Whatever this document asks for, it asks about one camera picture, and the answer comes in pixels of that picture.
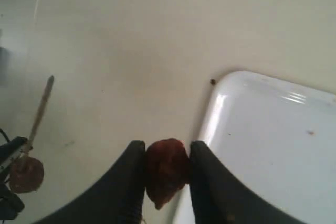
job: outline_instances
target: white plastic tray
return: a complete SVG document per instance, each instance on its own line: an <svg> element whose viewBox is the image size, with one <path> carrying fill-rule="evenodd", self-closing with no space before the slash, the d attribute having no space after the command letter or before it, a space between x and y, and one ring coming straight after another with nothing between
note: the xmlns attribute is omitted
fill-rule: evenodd
<svg viewBox="0 0 336 224"><path fill-rule="evenodd" d="M234 72L216 85L199 139L272 205L308 224L336 223L335 95ZM195 223L189 187L173 223Z"/></svg>

